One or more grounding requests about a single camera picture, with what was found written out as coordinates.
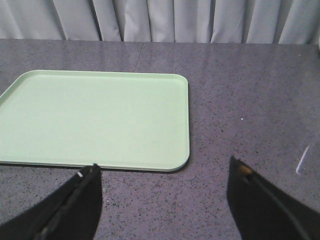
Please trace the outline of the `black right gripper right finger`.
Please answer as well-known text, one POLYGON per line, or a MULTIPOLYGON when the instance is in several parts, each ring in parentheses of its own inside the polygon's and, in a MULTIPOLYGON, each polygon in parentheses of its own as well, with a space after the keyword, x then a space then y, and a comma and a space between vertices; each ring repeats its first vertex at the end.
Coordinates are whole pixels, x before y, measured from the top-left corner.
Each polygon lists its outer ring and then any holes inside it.
POLYGON ((243 240, 318 240, 320 214, 232 156, 226 197, 243 240))

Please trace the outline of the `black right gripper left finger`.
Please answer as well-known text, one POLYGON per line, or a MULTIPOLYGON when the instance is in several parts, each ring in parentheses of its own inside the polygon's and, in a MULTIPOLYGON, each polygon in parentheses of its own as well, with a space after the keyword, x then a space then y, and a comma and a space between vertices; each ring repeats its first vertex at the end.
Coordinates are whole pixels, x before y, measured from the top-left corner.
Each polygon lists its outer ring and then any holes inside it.
POLYGON ((0 227, 2 240, 92 240, 102 212, 98 165, 85 166, 47 198, 0 227))

